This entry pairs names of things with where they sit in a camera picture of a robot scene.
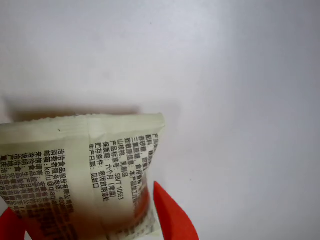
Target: food package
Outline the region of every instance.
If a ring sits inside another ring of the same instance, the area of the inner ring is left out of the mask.
[[[133,240],[161,231],[147,186],[161,114],[0,125],[0,196],[33,240]]]

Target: white plastic wrapper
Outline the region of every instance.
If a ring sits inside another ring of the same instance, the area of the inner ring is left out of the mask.
[[[132,240],[160,231],[147,187],[161,114],[0,125],[0,196],[33,240]]]

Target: plastic wrapper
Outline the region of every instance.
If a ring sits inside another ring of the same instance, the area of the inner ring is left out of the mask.
[[[161,114],[0,125],[0,196],[33,240],[133,240],[161,231],[146,172]]]

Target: red plastic object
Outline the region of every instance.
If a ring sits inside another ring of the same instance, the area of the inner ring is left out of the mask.
[[[0,217],[0,240],[24,240],[26,229],[23,222],[10,208]]]
[[[156,181],[153,198],[165,240],[199,240],[188,215]]]

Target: white background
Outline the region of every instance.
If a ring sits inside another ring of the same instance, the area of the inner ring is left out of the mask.
[[[317,0],[2,0],[0,94],[3,123],[162,112],[201,240],[320,239]]]

